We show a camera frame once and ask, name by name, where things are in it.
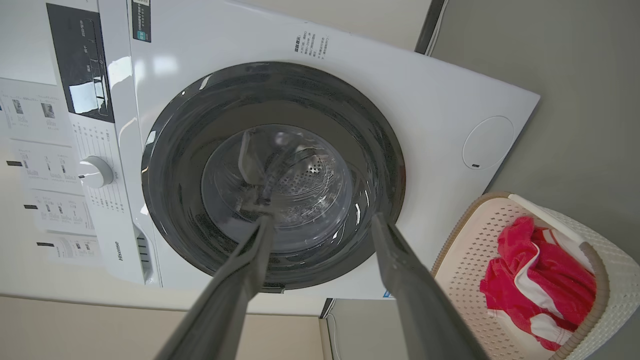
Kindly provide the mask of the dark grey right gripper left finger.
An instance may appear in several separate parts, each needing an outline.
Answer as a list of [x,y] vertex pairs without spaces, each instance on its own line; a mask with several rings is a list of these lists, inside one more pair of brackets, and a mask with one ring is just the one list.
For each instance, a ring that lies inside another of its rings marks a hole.
[[264,287],[274,217],[263,215],[202,291],[155,360],[235,360],[247,307]]

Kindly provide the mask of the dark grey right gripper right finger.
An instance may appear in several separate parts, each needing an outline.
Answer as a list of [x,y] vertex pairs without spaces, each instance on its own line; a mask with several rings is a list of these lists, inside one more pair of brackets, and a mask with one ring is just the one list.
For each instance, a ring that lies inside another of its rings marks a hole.
[[409,360],[490,360],[395,226],[378,212],[372,239],[382,284],[397,303]]

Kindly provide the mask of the cream perforated laundry basket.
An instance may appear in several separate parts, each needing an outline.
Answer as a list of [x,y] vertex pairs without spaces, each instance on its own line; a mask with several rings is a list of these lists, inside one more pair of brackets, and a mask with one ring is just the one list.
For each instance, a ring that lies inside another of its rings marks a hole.
[[[499,233],[523,215],[571,240],[595,272],[598,294],[592,310],[557,351],[546,350],[507,317],[489,310],[480,290],[489,262],[499,255]],[[640,264],[587,225],[513,193],[485,194],[466,210],[432,275],[490,360],[585,360],[640,308]]]

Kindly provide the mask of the red and white garment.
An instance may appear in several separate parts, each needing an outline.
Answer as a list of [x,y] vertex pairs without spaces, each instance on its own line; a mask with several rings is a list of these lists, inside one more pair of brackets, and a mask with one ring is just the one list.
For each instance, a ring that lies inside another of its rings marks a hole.
[[595,302],[594,269],[579,245],[522,216],[497,239],[479,289],[492,317],[511,321],[548,351],[559,350]]

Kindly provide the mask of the dark round washer door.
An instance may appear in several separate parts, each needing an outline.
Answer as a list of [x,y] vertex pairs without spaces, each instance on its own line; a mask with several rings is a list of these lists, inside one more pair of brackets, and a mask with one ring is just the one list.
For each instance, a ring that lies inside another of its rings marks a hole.
[[160,113],[141,164],[158,232],[214,276],[264,215],[268,293],[346,275],[374,253],[371,219],[406,192],[400,142],[358,89],[304,64],[236,64],[190,84]]

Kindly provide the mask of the white instruction sheet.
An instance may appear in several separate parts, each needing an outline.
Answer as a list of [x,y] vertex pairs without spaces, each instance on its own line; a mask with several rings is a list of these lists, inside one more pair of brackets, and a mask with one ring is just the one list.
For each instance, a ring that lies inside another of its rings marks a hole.
[[89,207],[82,195],[32,189],[23,207],[32,214],[39,230],[96,236]]
[[30,189],[83,195],[73,148],[14,139],[9,143]]
[[0,78],[0,137],[71,147],[72,134],[61,89]]
[[50,234],[37,241],[36,247],[55,264],[104,266],[98,239],[93,236]]

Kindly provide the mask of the round white filter cover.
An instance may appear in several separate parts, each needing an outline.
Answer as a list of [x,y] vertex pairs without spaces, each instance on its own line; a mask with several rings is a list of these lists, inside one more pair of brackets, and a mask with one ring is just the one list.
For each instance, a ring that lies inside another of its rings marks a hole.
[[473,170],[493,167],[507,155],[514,139],[515,128],[509,119],[489,117],[468,135],[462,148],[462,160]]

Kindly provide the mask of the white washer dial knob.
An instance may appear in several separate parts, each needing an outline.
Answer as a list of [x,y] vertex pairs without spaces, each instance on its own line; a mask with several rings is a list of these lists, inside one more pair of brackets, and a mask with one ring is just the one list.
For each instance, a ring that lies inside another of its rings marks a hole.
[[90,189],[101,189],[112,184],[115,179],[109,164],[96,155],[86,157],[78,163],[77,175],[82,186]]

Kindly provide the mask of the white front-load washing machine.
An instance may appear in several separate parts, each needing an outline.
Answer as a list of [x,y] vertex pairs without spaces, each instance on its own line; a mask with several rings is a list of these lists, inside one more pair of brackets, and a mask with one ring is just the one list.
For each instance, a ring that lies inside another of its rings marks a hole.
[[[47,3],[100,16],[115,122],[69,111],[71,137],[79,161],[100,157],[114,173],[114,181],[99,189],[81,184],[106,270],[149,287],[201,291],[213,277],[159,233],[144,198],[141,166],[160,113],[216,71],[294,63],[334,75],[366,96],[391,125],[406,166],[400,214],[396,220],[384,216],[426,267],[505,159],[484,170],[466,166],[462,152],[470,132],[490,117],[505,117],[514,125],[514,144],[540,99],[427,55],[235,0],[151,0],[151,43],[132,37],[131,0]],[[379,300],[385,291],[373,253],[339,278],[272,294]]]

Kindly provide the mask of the black washer display panel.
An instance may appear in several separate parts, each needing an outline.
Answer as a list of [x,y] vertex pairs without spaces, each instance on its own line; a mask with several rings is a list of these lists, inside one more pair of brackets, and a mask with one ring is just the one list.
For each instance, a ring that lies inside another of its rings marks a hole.
[[46,11],[68,111],[115,123],[99,13],[53,3]]

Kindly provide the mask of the black label sticker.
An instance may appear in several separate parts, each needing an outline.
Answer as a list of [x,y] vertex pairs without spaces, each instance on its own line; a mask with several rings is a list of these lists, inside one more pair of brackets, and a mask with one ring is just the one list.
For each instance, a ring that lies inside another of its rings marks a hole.
[[151,43],[151,0],[130,0],[132,38]]

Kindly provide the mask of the black wall strip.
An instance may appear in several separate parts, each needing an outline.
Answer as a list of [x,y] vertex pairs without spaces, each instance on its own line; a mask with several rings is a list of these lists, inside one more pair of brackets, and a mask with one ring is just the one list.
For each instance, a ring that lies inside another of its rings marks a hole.
[[414,52],[430,56],[437,42],[449,0],[430,0],[422,29],[414,46]]

